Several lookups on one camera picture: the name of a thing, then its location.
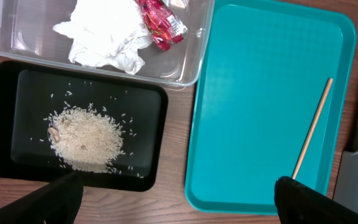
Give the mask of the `red snack wrapper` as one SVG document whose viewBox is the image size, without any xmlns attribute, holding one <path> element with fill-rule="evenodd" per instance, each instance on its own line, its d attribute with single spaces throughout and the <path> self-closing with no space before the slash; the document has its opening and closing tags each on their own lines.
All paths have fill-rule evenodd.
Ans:
<svg viewBox="0 0 358 224">
<path fill-rule="evenodd" d="M 161 0 L 135 0 L 152 40 L 157 47 L 167 51 L 181 42 L 188 28 Z"/>
</svg>

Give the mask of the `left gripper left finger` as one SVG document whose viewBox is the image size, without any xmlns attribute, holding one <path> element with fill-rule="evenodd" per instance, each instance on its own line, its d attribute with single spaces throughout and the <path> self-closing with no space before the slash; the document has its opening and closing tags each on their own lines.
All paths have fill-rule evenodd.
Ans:
<svg viewBox="0 0 358 224">
<path fill-rule="evenodd" d="M 0 208 L 0 224 L 73 223 L 82 198 L 82 180 L 72 172 Z"/>
</svg>

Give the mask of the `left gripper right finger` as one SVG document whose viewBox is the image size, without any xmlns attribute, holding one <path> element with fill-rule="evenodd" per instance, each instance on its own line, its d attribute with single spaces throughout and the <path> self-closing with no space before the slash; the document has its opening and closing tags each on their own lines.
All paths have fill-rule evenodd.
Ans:
<svg viewBox="0 0 358 224">
<path fill-rule="evenodd" d="M 356 212 L 291 177 L 280 177 L 274 193 L 281 224 L 358 224 Z"/>
</svg>

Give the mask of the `pile of rice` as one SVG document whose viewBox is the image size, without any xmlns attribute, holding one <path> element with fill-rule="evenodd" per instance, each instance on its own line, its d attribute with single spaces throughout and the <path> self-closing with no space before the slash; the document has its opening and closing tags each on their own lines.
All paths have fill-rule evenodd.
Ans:
<svg viewBox="0 0 358 224">
<path fill-rule="evenodd" d="M 106 82 L 59 79 L 28 100 L 29 127 L 20 131 L 32 160 L 62 168 L 137 176 L 150 171 L 153 145 L 142 146 L 140 120 L 150 90 Z"/>
</svg>

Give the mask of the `wooden chopstick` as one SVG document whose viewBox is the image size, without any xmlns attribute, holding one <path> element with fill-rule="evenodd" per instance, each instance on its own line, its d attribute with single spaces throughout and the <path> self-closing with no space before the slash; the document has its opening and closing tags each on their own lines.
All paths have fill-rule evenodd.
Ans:
<svg viewBox="0 0 358 224">
<path fill-rule="evenodd" d="M 297 177 L 297 175 L 299 173 L 299 170 L 300 170 L 301 165 L 303 163 L 303 160 L 305 158 L 306 152 L 307 152 L 307 150 L 309 148 L 311 139 L 313 137 L 314 131 L 316 129 L 317 123 L 319 121 L 319 118 L 320 118 L 321 113 L 323 111 L 324 105 L 325 105 L 326 100 L 328 98 L 329 92 L 331 90 L 332 84 L 333 84 L 333 78 L 329 78 L 327 80 L 327 83 L 326 83 L 325 87 L 324 87 L 323 94 L 322 94 L 321 99 L 319 101 L 316 113 L 314 114 L 313 120 L 311 122 L 311 126 L 310 126 L 310 128 L 308 130 L 308 133 L 306 135 L 306 139 L 304 141 L 303 147 L 301 148 L 300 156 L 299 156 L 299 158 L 298 158 L 298 160 L 296 162 L 295 169 L 294 169 L 294 171 L 292 173 L 292 176 L 291 176 L 292 179 L 296 179 L 296 177 Z"/>
</svg>

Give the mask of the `white napkin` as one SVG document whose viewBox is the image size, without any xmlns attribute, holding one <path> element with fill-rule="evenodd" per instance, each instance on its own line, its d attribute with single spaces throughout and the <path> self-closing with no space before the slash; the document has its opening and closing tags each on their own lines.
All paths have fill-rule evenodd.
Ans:
<svg viewBox="0 0 358 224">
<path fill-rule="evenodd" d="M 53 30 L 73 40 L 71 63 L 93 68 L 111 65 L 130 75 L 145 65 L 138 50 L 152 43 L 134 0 L 78 0 L 70 20 Z"/>
</svg>

